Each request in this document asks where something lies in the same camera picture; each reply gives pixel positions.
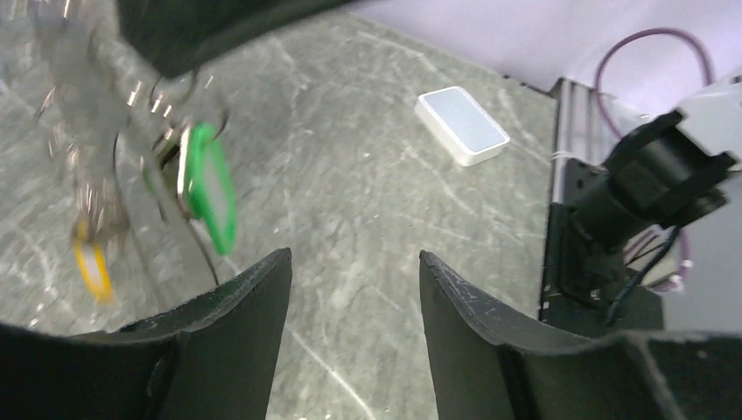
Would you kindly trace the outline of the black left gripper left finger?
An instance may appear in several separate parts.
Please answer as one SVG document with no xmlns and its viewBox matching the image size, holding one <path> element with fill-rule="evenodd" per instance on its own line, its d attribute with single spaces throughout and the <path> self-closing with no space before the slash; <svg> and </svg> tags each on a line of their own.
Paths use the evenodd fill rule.
<svg viewBox="0 0 742 420">
<path fill-rule="evenodd" d="M 291 294 L 280 248 L 115 332 L 1 328 L 4 419 L 264 419 Z"/>
</svg>

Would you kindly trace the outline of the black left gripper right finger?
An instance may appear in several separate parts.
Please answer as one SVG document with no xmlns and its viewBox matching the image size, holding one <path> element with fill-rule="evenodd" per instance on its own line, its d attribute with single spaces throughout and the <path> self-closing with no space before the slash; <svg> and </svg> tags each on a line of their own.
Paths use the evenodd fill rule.
<svg viewBox="0 0 742 420">
<path fill-rule="evenodd" d="M 423 327 L 442 419 L 738 419 L 741 338 L 546 325 L 419 256 Z"/>
</svg>

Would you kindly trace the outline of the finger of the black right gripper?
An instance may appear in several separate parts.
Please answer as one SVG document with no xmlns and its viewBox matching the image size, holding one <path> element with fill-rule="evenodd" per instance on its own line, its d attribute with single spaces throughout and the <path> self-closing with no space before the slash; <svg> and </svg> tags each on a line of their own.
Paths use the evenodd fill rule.
<svg viewBox="0 0 742 420">
<path fill-rule="evenodd" d="M 262 35 L 348 4 L 347 0 L 120 0 L 119 32 L 172 79 Z"/>
</svg>

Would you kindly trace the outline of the yellow key tag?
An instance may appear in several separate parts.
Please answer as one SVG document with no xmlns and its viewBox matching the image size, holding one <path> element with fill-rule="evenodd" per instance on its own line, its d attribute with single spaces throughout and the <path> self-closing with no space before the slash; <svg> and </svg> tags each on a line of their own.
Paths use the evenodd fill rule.
<svg viewBox="0 0 742 420">
<path fill-rule="evenodd" d="M 73 253 L 88 292 L 98 301 L 109 302 L 114 290 L 104 248 L 88 238 L 88 224 L 78 221 L 72 229 Z"/>
</svg>

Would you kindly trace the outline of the green key tag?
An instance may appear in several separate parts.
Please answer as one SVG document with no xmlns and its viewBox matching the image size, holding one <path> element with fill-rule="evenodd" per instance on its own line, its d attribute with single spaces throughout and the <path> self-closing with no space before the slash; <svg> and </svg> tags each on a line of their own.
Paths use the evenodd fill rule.
<svg viewBox="0 0 742 420">
<path fill-rule="evenodd" d="M 231 254 L 237 233 L 237 198 L 217 129 L 209 122 L 184 127 L 179 139 L 178 201 L 203 221 L 221 256 Z"/>
</svg>

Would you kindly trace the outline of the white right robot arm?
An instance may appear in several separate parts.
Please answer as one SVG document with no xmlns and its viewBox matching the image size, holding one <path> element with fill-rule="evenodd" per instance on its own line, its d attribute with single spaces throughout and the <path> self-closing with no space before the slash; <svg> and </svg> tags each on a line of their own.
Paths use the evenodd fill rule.
<svg viewBox="0 0 742 420">
<path fill-rule="evenodd" d="M 159 75 L 178 78 L 336 1 L 119 1 L 119 32 Z M 623 136 L 572 205 L 588 242 L 621 249 L 650 225 L 682 228 L 723 206 L 740 162 L 741 75 L 732 73 Z"/>
</svg>

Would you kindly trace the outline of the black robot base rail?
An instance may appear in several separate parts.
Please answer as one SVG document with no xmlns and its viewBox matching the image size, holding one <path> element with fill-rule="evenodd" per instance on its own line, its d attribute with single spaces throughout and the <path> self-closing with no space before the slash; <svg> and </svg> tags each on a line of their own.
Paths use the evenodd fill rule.
<svg viewBox="0 0 742 420">
<path fill-rule="evenodd" d="M 571 207 L 603 179 L 600 164 L 612 145 L 601 130 L 588 87 L 563 79 L 557 99 L 556 155 L 538 318 L 593 339 L 620 330 L 661 330 L 662 300 L 641 288 L 621 305 L 613 324 L 604 323 L 610 303 L 634 272 L 625 266 L 622 255 L 607 255 L 575 230 Z"/>
</svg>

